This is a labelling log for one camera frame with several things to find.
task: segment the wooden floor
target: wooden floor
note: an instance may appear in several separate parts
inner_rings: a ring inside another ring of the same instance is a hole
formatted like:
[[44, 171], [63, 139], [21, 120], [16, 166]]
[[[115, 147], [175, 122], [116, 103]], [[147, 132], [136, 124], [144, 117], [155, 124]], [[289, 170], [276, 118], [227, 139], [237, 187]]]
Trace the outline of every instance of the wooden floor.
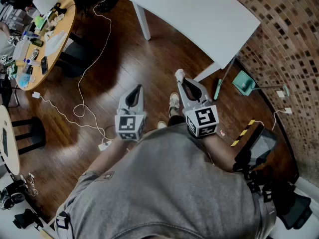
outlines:
[[[158, 121], [168, 120], [169, 96], [171, 92], [178, 92], [174, 77], [176, 70], [183, 68], [188, 77], [194, 78], [212, 61], [172, 26], [149, 12], [146, 16], [152, 38], [146, 41], [133, 5], [128, 0], [119, 0], [112, 12], [105, 16], [112, 20], [112, 34], [103, 55], [81, 82], [85, 103], [95, 113], [98, 125], [107, 129], [107, 137], [113, 138], [114, 115], [120, 96], [140, 83], [144, 87], [145, 110], [148, 113], [145, 132], [153, 130]], [[81, 12], [78, 12], [77, 18], [81, 18]], [[82, 21], [80, 26], [80, 21], [76, 21], [73, 32], [79, 26], [76, 33], [94, 44], [98, 56], [109, 33], [109, 21], [96, 16], [83, 17]], [[248, 97], [242, 96], [231, 84], [239, 71], [238, 66], [230, 71], [215, 103], [219, 126], [228, 144], [238, 137], [252, 118], [263, 121], [267, 128], [272, 128], [274, 123], [270, 109], [257, 91]], [[222, 78], [224, 73], [225, 70], [220, 70], [202, 81], [211, 96], [214, 95], [217, 79]], [[51, 100], [70, 120], [94, 125], [94, 118], [89, 112], [86, 111], [83, 118], [73, 114], [73, 108], [81, 103], [78, 81], [79, 78], [64, 77], [61, 68], [56, 67], [35, 90]], [[32, 92], [19, 91], [21, 106], [9, 109], [9, 113], [12, 121], [37, 116], [44, 124], [47, 138], [45, 148], [22, 155], [20, 162], [23, 176], [26, 177], [29, 172], [35, 176], [39, 194], [31, 199], [50, 220], [78, 177], [100, 153], [98, 145], [102, 137], [95, 129], [68, 123], [49, 103], [34, 99], [31, 95]], [[78, 108], [76, 112], [81, 114], [82, 109]], [[236, 146], [237, 150], [255, 127], [256, 124]], [[17, 134], [27, 132], [27, 128], [23, 127], [18, 130]], [[275, 132], [280, 143], [270, 155], [267, 169], [273, 171], [278, 180], [292, 180], [296, 171], [291, 156], [278, 127]], [[18, 142], [19, 147], [26, 145], [26, 140]]]

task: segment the hazard tape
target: hazard tape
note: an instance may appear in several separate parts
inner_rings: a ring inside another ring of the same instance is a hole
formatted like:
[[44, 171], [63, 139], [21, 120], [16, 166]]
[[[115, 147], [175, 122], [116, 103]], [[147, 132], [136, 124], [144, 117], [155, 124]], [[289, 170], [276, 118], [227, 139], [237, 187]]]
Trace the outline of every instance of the hazard tape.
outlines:
[[245, 135], [245, 133], [247, 133], [248, 129], [251, 127], [251, 125], [255, 122], [256, 120], [253, 118], [248, 125], [245, 127], [244, 131], [241, 132], [241, 134], [237, 137], [237, 139], [233, 142], [233, 144], [231, 145], [231, 147], [234, 147], [239, 141], [240, 139]]

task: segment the wooden table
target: wooden table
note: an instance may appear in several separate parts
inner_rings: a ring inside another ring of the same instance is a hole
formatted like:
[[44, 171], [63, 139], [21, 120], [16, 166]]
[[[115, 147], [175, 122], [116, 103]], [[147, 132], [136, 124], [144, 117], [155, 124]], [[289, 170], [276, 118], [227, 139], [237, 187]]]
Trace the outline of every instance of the wooden table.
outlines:
[[[15, 126], [31, 125], [29, 133], [14, 135]], [[4, 149], [4, 134], [6, 134], [6, 150]], [[33, 145], [18, 149], [16, 141], [31, 137]], [[19, 155], [45, 146], [45, 130], [38, 118], [25, 119], [11, 122], [9, 113], [4, 106], [0, 106], [0, 151], [8, 169], [14, 174], [20, 173]]]
[[[59, 0], [58, 2], [61, 3], [61, 8], [68, 8], [69, 6], [75, 4], [74, 0]], [[69, 56], [68, 54], [62, 54], [63, 48], [70, 36], [74, 21], [75, 21], [75, 16], [76, 16], [76, 6], [73, 5], [70, 8], [68, 8], [64, 18], [58, 22], [57, 26], [54, 29], [54, 35], [59, 34], [61, 31], [64, 31], [67, 33], [66, 38], [64, 39], [64, 41], [61, 43], [60, 47], [58, 48], [58, 50], [56, 52], [54, 52], [53, 54], [49, 55], [47, 57], [47, 61], [48, 61], [48, 71], [45, 75], [42, 74], [42, 69], [41, 66], [38, 67], [33, 67], [33, 73], [32, 75], [35, 77], [35, 81], [34, 82], [29, 82], [26, 88], [21, 88], [23, 90], [32, 90], [35, 87], [37, 87], [50, 73], [50, 71], [53, 69], [55, 63], [57, 62], [57, 60], [59, 59], [60, 56], [64, 56], [64, 60], [73, 60], [74, 63], [77, 63], [77, 59], [73, 58], [71, 56]], [[45, 50], [45, 43], [42, 47], [37, 47], [33, 44], [30, 44], [27, 54], [26, 54], [26, 58], [28, 58], [31, 53], [33, 52], [33, 50], [37, 48], [39, 50], [39, 54], [38, 57], [36, 59], [36, 61], [41, 62], [42, 58], [44, 57], [44, 50]], [[23, 62], [17, 62], [18, 66], [23, 66], [24, 63]], [[19, 67], [18, 69], [18, 74], [19, 71], [22, 70], [23, 67]]]
[[260, 24], [237, 0], [130, 1], [146, 40], [151, 35], [144, 8], [184, 34], [214, 61], [196, 81], [225, 68]]

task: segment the shoe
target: shoe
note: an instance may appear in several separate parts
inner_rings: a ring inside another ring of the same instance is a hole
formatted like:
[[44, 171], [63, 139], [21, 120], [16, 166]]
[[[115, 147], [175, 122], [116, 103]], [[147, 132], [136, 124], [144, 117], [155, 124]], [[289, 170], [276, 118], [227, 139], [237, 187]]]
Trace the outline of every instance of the shoe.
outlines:
[[166, 123], [164, 121], [160, 121], [158, 123], [158, 129], [161, 129], [161, 128], [164, 128], [164, 127], [167, 127]]
[[171, 117], [171, 114], [170, 114], [171, 109], [175, 109], [175, 111], [178, 113], [179, 96], [178, 96], [178, 93], [176, 92], [173, 92], [169, 98], [169, 110], [168, 110], [169, 117]]

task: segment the forearm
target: forearm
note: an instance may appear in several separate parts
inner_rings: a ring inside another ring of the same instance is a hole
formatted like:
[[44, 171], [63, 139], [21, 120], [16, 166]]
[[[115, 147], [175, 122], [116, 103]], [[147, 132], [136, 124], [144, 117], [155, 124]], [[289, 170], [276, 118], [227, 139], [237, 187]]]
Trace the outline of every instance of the forearm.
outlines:
[[0, 22], [0, 30], [2, 30], [8, 38], [10, 37], [11, 33], [7, 24]]
[[119, 137], [116, 137], [110, 146], [93, 161], [88, 171], [101, 173], [108, 171], [125, 156], [129, 144], [129, 141], [123, 141]]
[[204, 146], [216, 166], [226, 172], [233, 172], [237, 153], [217, 134], [205, 137]]

